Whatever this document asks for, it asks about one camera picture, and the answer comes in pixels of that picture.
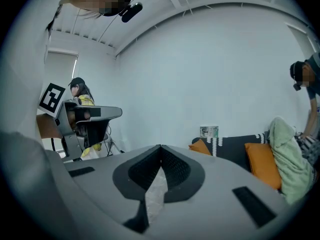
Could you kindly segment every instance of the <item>throw pillow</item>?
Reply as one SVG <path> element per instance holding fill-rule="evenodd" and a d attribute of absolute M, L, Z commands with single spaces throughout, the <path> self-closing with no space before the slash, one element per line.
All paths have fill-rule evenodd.
<path fill-rule="evenodd" d="M 246 143 L 244 146 L 250 161 L 252 174 L 275 190 L 279 190 L 281 188 L 281 176 L 270 145 Z"/>
<path fill-rule="evenodd" d="M 202 139 L 199 139 L 196 143 L 189 145 L 189 149 L 211 156 L 210 151 L 207 149 L 207 146 Z"/>

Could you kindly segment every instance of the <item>white ceiling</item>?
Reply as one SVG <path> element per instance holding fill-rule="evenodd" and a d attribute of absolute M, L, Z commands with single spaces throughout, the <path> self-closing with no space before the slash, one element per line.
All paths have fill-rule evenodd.
<path fill-rule="evenodd" d="M 114 55 L 117 55 L 131 41 L 163 20 L 186 10 L 206 5 L 220 3 L 258 4 L 282 10 L 307 22 L 294 0 L 132 0 L 131 4 L 136 2 L 143 4 L 143 10 L 128 23 L 123 23 L 119 16 L 102 16 L 98 19 L 86 18 L 82 16 L 85 13 L 84 10 L 66 4 L 54 22 L 53 30 L 100 42 L 112 47 Z"/>

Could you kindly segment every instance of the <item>framed picture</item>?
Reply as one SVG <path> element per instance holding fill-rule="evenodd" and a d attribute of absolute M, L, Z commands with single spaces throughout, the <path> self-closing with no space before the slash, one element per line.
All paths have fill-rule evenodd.
<path fill-rule="evenodd" d="M 218 138 L 219 126 L 200 126 L 200 138 Z"/>

